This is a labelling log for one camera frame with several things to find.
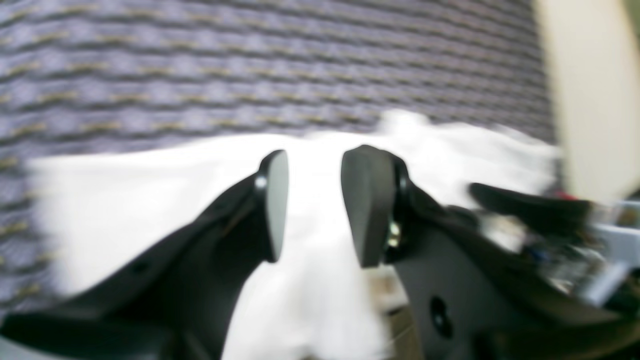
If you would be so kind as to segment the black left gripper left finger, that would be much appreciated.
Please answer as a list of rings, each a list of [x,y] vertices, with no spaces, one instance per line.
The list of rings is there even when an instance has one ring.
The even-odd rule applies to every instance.
[[[267,233],[265,260],[278,262],[285,242],[290,167],[288,154],[275,150],[259,165],[259,201]]]

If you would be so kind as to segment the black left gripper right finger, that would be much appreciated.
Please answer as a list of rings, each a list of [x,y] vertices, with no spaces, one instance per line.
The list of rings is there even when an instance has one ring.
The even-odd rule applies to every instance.
[[[343,203],[361,268],[385,264],[402,242],[409,171],[402,158],[370,145],[343,153]]]

